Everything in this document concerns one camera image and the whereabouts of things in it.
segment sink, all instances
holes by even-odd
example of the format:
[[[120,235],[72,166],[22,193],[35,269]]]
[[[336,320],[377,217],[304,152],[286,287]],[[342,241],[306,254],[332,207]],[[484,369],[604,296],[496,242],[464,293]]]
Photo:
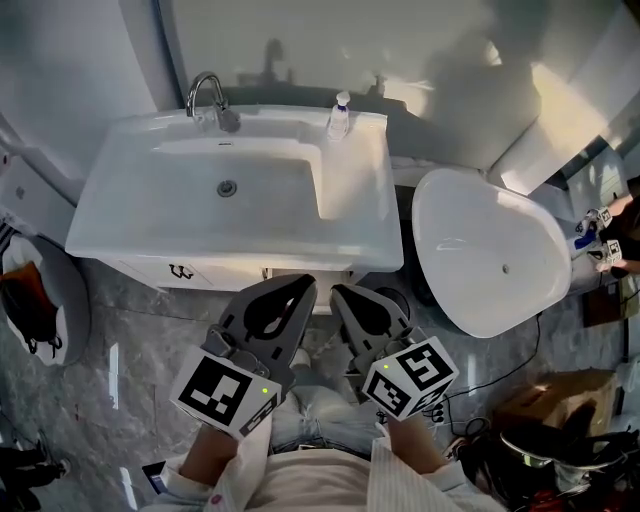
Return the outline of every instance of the sink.
[[[188,257],[262,267],[393,271],[402,245],[386,117],[233,106],[241,128],[206,132],[184,111],[114,124],[66,249],[85,257]]]
[[[427,284],[468,334],[496,336],[569,290],[569,249],[556,220],[477,173],[431,171],[416,188],[412,216]]]

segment cardboard box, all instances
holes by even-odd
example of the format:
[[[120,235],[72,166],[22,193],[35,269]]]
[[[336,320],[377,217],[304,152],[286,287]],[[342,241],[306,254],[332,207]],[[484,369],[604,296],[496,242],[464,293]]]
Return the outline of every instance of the cardboard box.
[[[596,411],[589,434],[605,434],[609,431],[617,387],[615,373],[607,370],[553,373],[497,407],[493,424],[502,430],[539,421],[562,428],[579,407],[592,402]]]

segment hand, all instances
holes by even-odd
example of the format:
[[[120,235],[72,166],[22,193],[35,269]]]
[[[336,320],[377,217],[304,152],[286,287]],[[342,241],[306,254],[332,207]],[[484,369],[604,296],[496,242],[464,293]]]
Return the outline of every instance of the hand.
[[[194,482],[214,487],[238,452],[238,441],[209,425],[202,425],[180,474]]]

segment gray marble floor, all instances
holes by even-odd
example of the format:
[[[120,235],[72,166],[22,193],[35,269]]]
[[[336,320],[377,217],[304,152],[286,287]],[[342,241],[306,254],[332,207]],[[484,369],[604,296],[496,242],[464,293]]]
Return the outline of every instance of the gray marble floor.
[[[44,510],[129,510],[153,498],[140,467],[183,453],[193,439],[198,425],[168,401],[169,387],[185,347],[202,343],[232,294],[159,293],[99,262],[84,260],[79,266],[92,307],[91,338],[80,362],[67,368],[42,366],[19,346],[0,315],[3,410],[28,438],[44,429],[55,455],[69,457],[74,465],[69,477],[36,491]],[[493,339],[474,339],[440,327],[399,273],[370,274],[362,284],[403,290],[412,319],[440,338],[461,369],[453,392],[504,375],[535,347],[535,319]],[[350,397],[339,378],[348,353],[337,328],[331,317],[314,317],[303,346],[314,365]],[[525,368],[452,400],[456,420],[490,413],[518,385],[546,371],[614,368],[620,360],[621,325],[583,329],[579,298],[545,311],[540,330],[539,352]],[[450,432],[448,427],[438,430],[444,446]]]

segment white sleeve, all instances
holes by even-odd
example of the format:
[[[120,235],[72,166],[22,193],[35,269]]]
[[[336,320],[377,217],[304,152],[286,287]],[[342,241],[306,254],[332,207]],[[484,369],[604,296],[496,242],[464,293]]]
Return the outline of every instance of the white sleeve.
[[[421,476],[396,457],[388,439],[374,442],[367,491],[371,512],[504,512],[492,497],[477,491],[459,463]]]
[[[185,456],[167,460],[161,478],[167,492],[160,494],[152,505],[144,507],[143,512],[195,512],[209,510],[215,505],[216,512],[235,512],[238,510],[229,485],[229,475],[233,473],[227,464],[215,487],[204,485],[180,475],[180,467]]]
[[[267,465],[269,416],[238,446],[238,455],[227,463],[215,487],[183,477],[179,471],[186,456],[169,459],[162,470],[167,492],[144,512],[240,512],[264,477]]]

